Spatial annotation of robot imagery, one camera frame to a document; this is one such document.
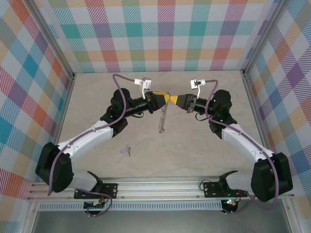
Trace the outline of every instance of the white bracket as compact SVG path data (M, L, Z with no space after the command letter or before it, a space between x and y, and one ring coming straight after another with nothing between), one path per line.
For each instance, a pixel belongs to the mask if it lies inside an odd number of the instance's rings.
M135 79L134 83L140 85L141 96L145 99L145 90L150 90L151 80L147 78Z
M200 86L206 84L205 79L201 79L201 80L192 79L192 80L190 80L190 84L191 84L191 89L192 90L198 89L197 98L199 98L200 92L201 92Z

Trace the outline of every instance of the beige floor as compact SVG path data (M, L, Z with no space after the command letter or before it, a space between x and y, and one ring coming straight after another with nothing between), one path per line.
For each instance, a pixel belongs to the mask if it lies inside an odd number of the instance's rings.
M154 91L171 94L194 93L190 80L217 79L219 88L230 91L232 116L256 140L259 134L239 71L147 72L122 73L130 78L152 79ZM118 79L129 89L132 98L139 97L138 86ZM89 128L110 105L116 86L112 74L78 74L60 141L68 140ZM202 87L207 98L212 85ZM84 155L74 168L90 170L100 177L156 177L221 175L238 169L250 172L252 165L232 147L214 135L208 122L195 120L172 102L169 103L165 132L158 133L160 111L145 113L144 118L130 117L128 126L115 138ZM131 157L120 149L131 146Z

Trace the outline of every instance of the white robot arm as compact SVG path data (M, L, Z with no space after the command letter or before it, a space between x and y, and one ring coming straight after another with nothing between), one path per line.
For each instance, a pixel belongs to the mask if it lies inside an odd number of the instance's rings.
M195 80L191 86L204 84L205 80ZM275 197L278 189L279 195L292 190L293 182L286 155L273 153L242 130L229 113L232 103L228 91L216 91L209 102L194 94L171 96L171 100L187 113L197 112L200 115L207 113L209 117L206 119L211 131L220 139L233 145L254 165L252 176L238 171L230 171L220 176L218 186L224 196L232 190L243 190L254 193L260 201L266 202ZM278 185L267 158L270 158L276 169Z
M118 119L124 109L121 94L117 90L106 113L92 127L68 141L58 145L49 142L43 147L35 172L47 184L50 182L52 164L62 151L53 169L52 191L61 192L66 188L75 188L101 193L102 181L91 172L74 171L72 164L93 147L119 134L127 126L127 117L140 115L145 111L152 114L170 98L168 93L149 91L143 97L132 99L127 89L122 88L122 92L126 99L126 111L121 120L110 127L104 127Z

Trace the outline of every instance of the colorful plaid backdrop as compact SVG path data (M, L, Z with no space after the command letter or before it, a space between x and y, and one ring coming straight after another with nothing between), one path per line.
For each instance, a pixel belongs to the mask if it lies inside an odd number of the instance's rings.
M277 0L36 2L75 71L119 72L239 70Z
M311 0L292 0L250 73L267 137L289 155L296 202L311 228Z
M0 6L0 233L14 233L69 78L22 0Z
M263 21L259 31L258 31L258 33L257 33L257 35L256 35L256 37L255 37L255 39L253 41L252 46L251 46L250 50L248 51L248 54L246 56L246 59L244 60L244 63L243 63L243 66L242 66L241 69L245 69L246 68L247 63L248 63L250 57L252 56L253 51L256 48L258 42L260 41L261 36L262 36L262 34L263 34L263 32L264 32L264 30L265 30L265 28L266 28L266 26L267 26L271 16L273 15L274 10L276 9L276 6L277 6L277 4L279 2L280 2L280 0L273 0L273 3L272 3L272 5L271 5L271 7L269 9L269 12L267 13L267 15L266 15L266 17L265 17L265 19L264 19L264 21Z

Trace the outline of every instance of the small key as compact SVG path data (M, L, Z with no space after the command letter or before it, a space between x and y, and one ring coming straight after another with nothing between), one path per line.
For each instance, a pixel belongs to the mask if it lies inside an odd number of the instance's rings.
M127 150L128 156L131 157L131 147L130 147L130 145L126 145L126 146L127 146L127 148L128 148L128 150Z

